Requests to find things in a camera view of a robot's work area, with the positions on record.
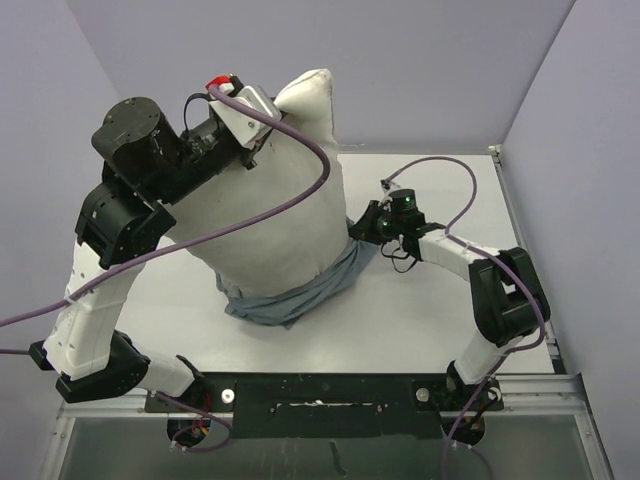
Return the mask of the blue-grey pillowcase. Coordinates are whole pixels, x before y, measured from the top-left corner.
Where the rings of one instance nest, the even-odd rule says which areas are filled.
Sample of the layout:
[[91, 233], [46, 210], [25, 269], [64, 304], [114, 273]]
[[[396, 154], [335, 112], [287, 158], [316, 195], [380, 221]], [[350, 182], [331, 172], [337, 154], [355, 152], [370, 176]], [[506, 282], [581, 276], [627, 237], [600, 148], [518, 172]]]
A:
[[352, 225], [340, 211], [322, 212], [318, 225], [291, 211], [210, 241], [206, 263], [227, 298], [225, 312], [288, 325], [351, 288], [376, 255], [374, 245], [348, 235]]

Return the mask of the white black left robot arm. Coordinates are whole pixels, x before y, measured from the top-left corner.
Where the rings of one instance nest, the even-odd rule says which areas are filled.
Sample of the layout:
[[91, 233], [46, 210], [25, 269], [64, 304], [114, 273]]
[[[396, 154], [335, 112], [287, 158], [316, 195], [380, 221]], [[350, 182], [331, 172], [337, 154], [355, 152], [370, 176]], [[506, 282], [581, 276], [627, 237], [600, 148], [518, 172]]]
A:
[[204, 377], [185, 357], [143, 352], [116, 328], [129, 290], [142, 268], [134, 266], [74, 294], [100, 275], [157, 249], [176, 225], [168, 208], [233, 163], [246, 169], [267, 125], [209, 102], [209, 117], [176, 134], [156, 102], [125, 99], [106, 114], [91, 143], [104, 160], [102, 181], [85, 198], [75, 227], [68, 306], [51, 334], [29, 354], [59, 377], [68, 403], [122, 396], [135, 388], [161, 391], [180, 410], [200, 405]]

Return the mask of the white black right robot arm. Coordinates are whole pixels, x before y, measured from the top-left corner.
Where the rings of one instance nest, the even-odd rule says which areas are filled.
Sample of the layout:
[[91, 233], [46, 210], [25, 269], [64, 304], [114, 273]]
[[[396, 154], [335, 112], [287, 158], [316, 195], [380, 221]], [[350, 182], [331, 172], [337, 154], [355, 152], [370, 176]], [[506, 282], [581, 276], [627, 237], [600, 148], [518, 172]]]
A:
[[445, 395], [452, 406], [469, 408], [481, 396], [480, 383], [508, 356], [544, 340], [550, 307], [523, 248], [493, 249], [452, 235], [426, 220], [412, 189], [370, 201], [349, 234], [373, 245], [396, 242], [402, 259], [439, 266], [468, 283], [475, 332], [447, 368]]

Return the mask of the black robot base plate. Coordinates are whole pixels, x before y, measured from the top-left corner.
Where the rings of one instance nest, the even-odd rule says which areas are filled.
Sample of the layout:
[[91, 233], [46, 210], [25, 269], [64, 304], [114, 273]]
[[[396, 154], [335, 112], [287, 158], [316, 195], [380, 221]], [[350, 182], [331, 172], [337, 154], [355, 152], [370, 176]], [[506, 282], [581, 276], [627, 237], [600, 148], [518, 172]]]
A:
[[196, 373], [181, 394], [151, 388], [145, 410], [189, 450], [232, 440], [368, 439], [393, 435], [478, 442], [503, 407], [495, 379], [460, 391], [444, 373]]

